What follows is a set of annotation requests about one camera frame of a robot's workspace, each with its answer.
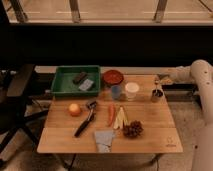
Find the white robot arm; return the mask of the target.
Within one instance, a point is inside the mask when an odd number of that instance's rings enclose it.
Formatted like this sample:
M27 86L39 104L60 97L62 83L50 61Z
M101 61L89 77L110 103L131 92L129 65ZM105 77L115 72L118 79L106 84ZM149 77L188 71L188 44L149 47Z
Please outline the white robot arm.
M213 171L213 65L199 59L190 66L168 69L160 77L197 85L205 126L197 137L191 171Z

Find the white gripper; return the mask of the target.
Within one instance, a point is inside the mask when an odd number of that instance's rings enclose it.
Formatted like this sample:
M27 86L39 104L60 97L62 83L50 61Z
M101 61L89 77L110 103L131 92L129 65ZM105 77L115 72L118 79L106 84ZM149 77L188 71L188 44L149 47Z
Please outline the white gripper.
M189 66L164 69L158 77L160 79L169 78L174 83L189 83L192 80Z

